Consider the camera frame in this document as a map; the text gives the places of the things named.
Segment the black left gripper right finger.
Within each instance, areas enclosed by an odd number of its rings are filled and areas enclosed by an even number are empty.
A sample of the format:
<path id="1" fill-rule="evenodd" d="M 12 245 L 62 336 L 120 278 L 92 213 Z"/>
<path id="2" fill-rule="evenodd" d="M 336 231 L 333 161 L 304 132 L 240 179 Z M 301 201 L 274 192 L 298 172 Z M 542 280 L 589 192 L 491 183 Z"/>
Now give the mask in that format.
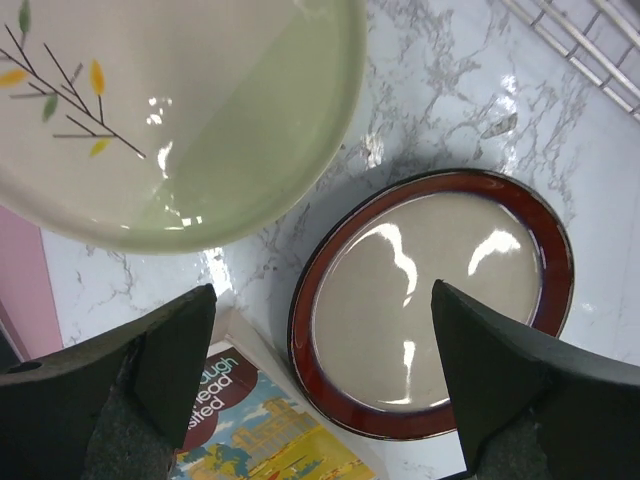
<path id="1" fill-rule="evenodd" d="M 636 479 L 639 369 L 438 280 L 431 310 L 465 479 Z"/>

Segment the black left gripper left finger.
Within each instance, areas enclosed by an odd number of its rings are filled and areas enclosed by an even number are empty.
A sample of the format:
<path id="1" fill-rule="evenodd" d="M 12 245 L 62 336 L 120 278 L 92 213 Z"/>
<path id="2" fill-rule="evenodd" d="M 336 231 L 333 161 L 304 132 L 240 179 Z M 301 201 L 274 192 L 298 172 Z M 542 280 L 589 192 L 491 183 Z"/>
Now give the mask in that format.
<path id="1" fill-rule="evenodd" d="M 216 313 L 212 285 L 1 374 L 4 479 L 166 479 Z"/>

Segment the red rimmed beige plate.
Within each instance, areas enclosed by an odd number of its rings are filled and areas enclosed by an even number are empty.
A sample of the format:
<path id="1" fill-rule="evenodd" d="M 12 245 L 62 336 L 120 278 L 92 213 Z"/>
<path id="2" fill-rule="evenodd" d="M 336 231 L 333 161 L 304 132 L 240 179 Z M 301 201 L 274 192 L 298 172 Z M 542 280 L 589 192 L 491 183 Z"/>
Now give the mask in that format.
<path id="1" fill-rule="evenodd" d="M 289 313 L 289 358 L 322 415 L 376 439 L 455 429 L 431 313 L 437 280 L 558 335 L 574 286 L 568 234 L 536 192 L 477 169 L 415 175 L 355 207 L 309 258 Z"/>

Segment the cream and green branch plate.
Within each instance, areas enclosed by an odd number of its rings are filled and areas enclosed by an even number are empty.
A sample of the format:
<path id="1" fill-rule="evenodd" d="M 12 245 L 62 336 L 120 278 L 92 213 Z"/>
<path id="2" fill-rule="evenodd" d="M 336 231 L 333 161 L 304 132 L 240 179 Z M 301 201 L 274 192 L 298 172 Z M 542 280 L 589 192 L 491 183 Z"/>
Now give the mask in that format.
<path id="1" fill-rule="evenodd" d="M 362 1 L 5 1 L 1 203 L 105 249 L 235 241 L 324 173 L 366 57 Z"/>

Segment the metal wire dish rack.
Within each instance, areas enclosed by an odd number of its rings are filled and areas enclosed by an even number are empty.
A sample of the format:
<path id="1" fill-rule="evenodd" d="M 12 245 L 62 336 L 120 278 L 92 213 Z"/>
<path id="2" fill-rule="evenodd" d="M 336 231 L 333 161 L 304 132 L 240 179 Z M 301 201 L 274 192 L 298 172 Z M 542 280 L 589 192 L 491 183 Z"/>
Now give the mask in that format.
<path id="1" fill-rule="evenodd" d="M 627 116 L 639 119 L 637 1 L 506 1 L 504 5 Z"/>

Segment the illustrated yellow paperback book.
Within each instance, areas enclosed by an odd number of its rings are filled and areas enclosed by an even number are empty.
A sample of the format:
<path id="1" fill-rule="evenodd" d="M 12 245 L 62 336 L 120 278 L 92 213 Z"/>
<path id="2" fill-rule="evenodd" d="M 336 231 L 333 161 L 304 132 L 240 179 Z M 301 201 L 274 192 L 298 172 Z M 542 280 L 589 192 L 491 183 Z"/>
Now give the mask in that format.
<path id="1" fill-rule="evenodd" d="M 284 362 L 237 310 L 219 316 L 179 479 L 448 479 L 465 465 L 433 332 L 314 309 Z"/>

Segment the pink paper sheet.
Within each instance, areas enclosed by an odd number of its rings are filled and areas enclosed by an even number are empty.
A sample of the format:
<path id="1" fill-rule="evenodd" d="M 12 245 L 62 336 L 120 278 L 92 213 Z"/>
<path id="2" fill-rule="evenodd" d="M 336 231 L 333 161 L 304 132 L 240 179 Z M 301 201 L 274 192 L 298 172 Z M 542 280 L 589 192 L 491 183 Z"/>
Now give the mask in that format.
<path id="1" fill-rule="evenodd" d="M 1 209 L 1 325 L 22 359 L 63 348 L 38 227 Z"/>

